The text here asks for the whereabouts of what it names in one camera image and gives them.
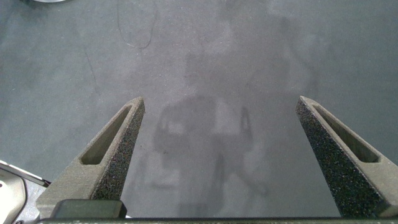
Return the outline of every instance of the gray floor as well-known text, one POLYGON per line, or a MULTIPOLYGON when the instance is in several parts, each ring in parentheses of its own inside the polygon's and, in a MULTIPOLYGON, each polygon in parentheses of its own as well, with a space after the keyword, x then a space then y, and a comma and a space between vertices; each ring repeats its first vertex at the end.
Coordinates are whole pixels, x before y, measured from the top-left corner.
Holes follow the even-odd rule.
POLYGON ((132 217, 338 216, 299 95, 398 163, 397 1, 0 1, 0 157, 54 180, 128 100, 132 217))

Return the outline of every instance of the concrete floor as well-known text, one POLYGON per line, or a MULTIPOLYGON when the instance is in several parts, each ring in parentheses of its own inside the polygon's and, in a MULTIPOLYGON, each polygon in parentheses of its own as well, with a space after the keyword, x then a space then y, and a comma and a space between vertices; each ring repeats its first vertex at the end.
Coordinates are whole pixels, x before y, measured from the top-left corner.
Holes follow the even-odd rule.
POLYGON ((398 163, 397 1, 0 1, 0 157, 54 180, 128 100, 132 217, 338 216, 295 115, 398 163))

